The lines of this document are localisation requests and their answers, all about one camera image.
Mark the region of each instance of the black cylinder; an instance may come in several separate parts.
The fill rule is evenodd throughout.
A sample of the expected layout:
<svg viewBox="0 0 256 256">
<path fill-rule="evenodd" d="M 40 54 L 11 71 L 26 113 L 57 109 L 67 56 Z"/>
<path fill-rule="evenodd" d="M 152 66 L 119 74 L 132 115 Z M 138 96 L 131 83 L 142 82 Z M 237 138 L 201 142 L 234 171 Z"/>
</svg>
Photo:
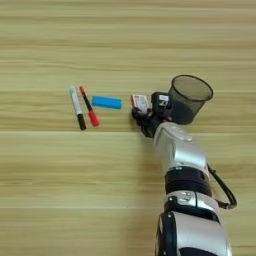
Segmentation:
<svg viewBox="0 0 256 256">
<path fill-rule="evenodd" d="M 198 77 L 180 75 L 172 79 L 169 94 L 172 98 L 172 121 L 190 124 L 204 103 L 213 97 L 213 90 Z"/>
</svg>

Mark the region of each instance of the blue eraser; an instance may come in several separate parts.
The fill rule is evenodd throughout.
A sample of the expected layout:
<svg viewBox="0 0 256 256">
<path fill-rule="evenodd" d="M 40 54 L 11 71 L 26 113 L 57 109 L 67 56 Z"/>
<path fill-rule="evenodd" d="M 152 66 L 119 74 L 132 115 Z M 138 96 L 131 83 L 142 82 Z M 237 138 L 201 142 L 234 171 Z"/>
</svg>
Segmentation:
<svg viewBox="0 0 256 256">
<path fill-rule="evenodd" d="M 102 96 L 93 96 L 92 105 L 97 107 L 104 107 L 104 108 L 121 109 L 122 100 L 116 99 L 116 98 L 102 97 Z"/>
</svg>

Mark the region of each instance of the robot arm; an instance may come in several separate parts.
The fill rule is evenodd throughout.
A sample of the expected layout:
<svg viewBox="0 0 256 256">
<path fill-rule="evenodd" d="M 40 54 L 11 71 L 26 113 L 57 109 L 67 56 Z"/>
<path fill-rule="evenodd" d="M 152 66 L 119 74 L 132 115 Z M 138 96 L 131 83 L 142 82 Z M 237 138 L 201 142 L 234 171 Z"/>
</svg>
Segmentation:
<svg viewBox="0 0 256 256">
<path fill-rule="evenodd" d="M 231 247 L 212 198 L 204 152 L 175 123 L 154 135 L 165 174 L 165 212 L 160 216 L 156 255 L 231 256 Z"/>
</svg>

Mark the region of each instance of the wood grain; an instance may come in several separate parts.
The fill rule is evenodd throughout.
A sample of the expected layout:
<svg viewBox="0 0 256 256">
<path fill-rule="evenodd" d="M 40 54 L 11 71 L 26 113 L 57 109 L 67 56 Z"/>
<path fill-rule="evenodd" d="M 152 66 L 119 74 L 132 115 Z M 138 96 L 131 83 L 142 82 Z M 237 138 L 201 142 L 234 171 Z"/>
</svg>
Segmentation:
<svg viewBox="0 0 256 256">
<path fill-rule="evenodd" d="M 186 73 L 215 96 L 184 129 L 237 195 L 234 255 L 255 255 L 255 45 L 251 0 L 0 0 L 0 255 L 152 255 L 163 174 L 129 97 Z M 70 85 L 124 107 L 80 132 Z"/>
</svg>

